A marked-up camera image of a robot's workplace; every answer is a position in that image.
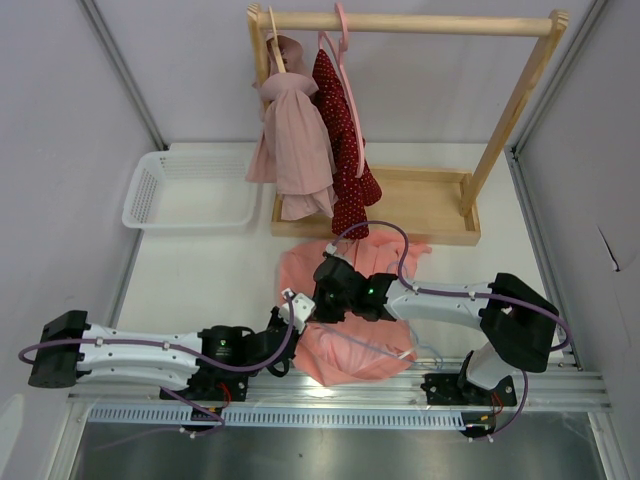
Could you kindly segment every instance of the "pink hanger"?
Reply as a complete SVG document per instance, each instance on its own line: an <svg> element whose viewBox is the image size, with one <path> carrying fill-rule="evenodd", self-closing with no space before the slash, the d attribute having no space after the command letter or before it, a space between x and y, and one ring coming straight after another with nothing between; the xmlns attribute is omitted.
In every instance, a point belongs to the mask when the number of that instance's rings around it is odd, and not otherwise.
<svg viewBox="0 0 640 480"><path fill-rule="evenodd" d="M356 147L358 149L358 171L356 178L360 178L364 171L364 141L362 139L362 129L360 128L360 117L356 109L356 102L353 99L349 77L347 77L347 72L344 68L344 52L349 49L349 30L347 29L347 18L344 14L342 3L336 2L335 9L336 13L340 16L340 24L342 25L342 38L340 38L338 42L338 48L336 49L335 42L327 35L327 32L318 32L318 48L322 48L322 40L325 39L329 44L333 58L338 64L338 72L340 73L342 86L347 96L347 104L349 105L349 111L351 112L351 118L353 119L353 125L356 130Z"/></svg>

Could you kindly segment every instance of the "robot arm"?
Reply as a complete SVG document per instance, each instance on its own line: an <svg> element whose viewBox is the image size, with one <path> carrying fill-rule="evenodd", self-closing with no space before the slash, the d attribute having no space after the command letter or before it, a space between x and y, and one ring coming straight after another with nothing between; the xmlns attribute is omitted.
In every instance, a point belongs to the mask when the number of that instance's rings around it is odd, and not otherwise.
<svg viewBox="0 0 640 480"><path fill-rule="evenodd" d="M458 379L467 397L491 395L498 384L517 370L544 372L556 324L540 313L495 300L476 298L496 293L540 306L554 314L553 305L517 277L499 273L483 285L434 285L410 281L407 288L396 275L377 273L364 277L343 258L325 254L314 274L314 321L335 323L351 311L369 321L428 319L480 330L489 342L471 352ZM417 289L460 292L459 296L417 293Z"/></svg>
<svg viewBox="0 0 640 480"><path fill-rule="evenodd" d="M491 405L491 395L499 393L505 380L511 381L514 371L546 370L555 323L527 308L481 295L500 294L557 314L553 305L513 275L500 273L491 283L473 286L473 292L468 285L442 288L414 281L408 288L396 275L378 273L367 278L341 257L325 257L314 273L313 298L283 292L291 303L274 307L266 330L258 333L229 326L183 335L119 332L88 324L87 312L67 312L47 324L41 338L41 342L62 342L60 346L30 347L37 354L33 362L28 361L33 364L29 384L64 388L85 382L132 382L179 391L190 400L224 400L229 390L234 400L242 401L249 377L260 369L267 368L276 376L287 373L288 360L307 323L343 321L347 311L369 321L429 319L485 333L489 342L469 353L459 374L453 374L455 378L445 378L452 375L446 373L426 376L425 382L433 382L425 388L430 404ZM458 296L424 295L417 293L418 288L442 289ZM215 360L218 366L203 357ZM275 368L277 364L282 364L282 370ZM454 390L444 396L438 391L429 398L441 378ZM515 396L502 400L510 405Z"/></svg>
<svg viewBox="0 0 640 480"><path fill-rule="evenodd" d="M284 311L274 308L267 328L258 333L220 325L179 335L123 332L87 323L87 312L70 311L45 325L41 343L29 348L37 350L33 361L25 359L32 363L29 385L125 382L165 387L189 400L222 401L231 395L243 401L250 376L262 368L275 376L288 371L300 334L292 328L284 344L289 330ZM211 365L198 355L230 368Z"/></svg>

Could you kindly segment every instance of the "wooden pole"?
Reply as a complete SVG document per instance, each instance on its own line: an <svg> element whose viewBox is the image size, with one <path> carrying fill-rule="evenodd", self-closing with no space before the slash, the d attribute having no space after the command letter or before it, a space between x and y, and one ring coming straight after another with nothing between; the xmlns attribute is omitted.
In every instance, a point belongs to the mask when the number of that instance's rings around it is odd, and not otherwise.
<svg viewBox="0 0 640 480"><path fill-rule="evenodd" d="M259 3L252 3L247 8L247 22L249 23L249 34L251 35L251 48L253 49L253 59L256 66L256 80L258 85L262 85L269 77L269 53L267 52L267 44L264 34L260 30L259 22L265 17L260 15L261 8ZM269 106L269 102L263 102L265 111Z"/></svg>
<svg viewBox="0 0 640 480"><path fill-rule="evenodd" d="M464 195L460 204L460 212L463 216L467 215L476 201L480 189L491 172L491 168L496 163L500 152L504 148L509 135L513 131L516 122L520 118L520 114L524 110L533 90L542 76L545 67L549 63L553 52L555 51L562 35L569 24L569 15L563 10L554 10L549 16L552 22L551 34L547 37L540 38L537 42L527 64L520 74L520 79L516 83L513 93L502 112L502 116L496 125L487 148L482 154L482 158L473 173L471 182L465 188Z"/></svg>
<svg viewBox="0 0 640 480"><path fill-rule="evenodd" d="M462 17L446 15L389 15L348 13L350 32L440 33L453 35L499 35L514 37L547 37L552 32L548 18ZM278 30L342 29L336 13L276 12ZM271 28L266 15L258 18L263 30Z"/></svg>

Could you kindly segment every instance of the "white wall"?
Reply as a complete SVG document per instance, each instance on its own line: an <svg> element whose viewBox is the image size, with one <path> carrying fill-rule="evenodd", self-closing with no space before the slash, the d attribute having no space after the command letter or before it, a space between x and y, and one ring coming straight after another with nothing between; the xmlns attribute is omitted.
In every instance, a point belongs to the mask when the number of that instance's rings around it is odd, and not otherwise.
<svg viewBox="0 0 640 480"><path fill-rule="evenodd" d="M639 2L610 2L522 159L578 352L604 374L631 478L640 478L638 18Z"/></svg>
<svg viewBox="0 0 640 480"><path fill-rule="evenodd" d="M98 0L167 143L257 138L246 1ZM570 12L559 47L591 0L345 0L347 12L547 17ZM268 2L263 3L266 9ZM328 0L273 0L275 11L333 12ZM311 66L312 32L290 32ZM367 140L485 142L534 39L354 33L347 70ZM558 55L550 64L553 70Z"/></svg>
<svg viewBox="0 0 640 480"><path fill-rule="evenodd" d="M18 350L67 310L109 314L134 241L121 206L152 146L75 2L0 2L0 65L0 414L25 401L2 478L26 480L46 470L67 392L28 387Z"/></svg>

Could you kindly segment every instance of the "white table surface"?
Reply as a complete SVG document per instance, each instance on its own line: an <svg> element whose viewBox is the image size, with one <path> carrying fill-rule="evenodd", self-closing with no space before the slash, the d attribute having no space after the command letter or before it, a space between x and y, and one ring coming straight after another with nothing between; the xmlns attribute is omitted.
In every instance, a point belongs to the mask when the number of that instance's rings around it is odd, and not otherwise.
<svg viewBox="0 0 640 480"><path fill-rule="evenodd" d="M254 143L189 143L173 144L171 149L234 148L250 157L254 146ZM477 144L369 143L367 160L372 164L473 170L483 150L484 145ZM263 186L256 218L243 234L145 234L118 329L181 333L223 324L264 329L274 306L280 254L306 241L271 236L274 195L273 185ZM517 275L544 294L504 154L498 158L477 203L482 229L478 245L434 245L431 254L421 257L416 278L473 284L491 281L502 271ZM447 358L464 357L486 342L481 332L456 325L426 320L414 320L411 324L422 343L433 345ZM421 356L431 356L428 351L422 353ZM552 355L556 358L561 353Z"/></svg>

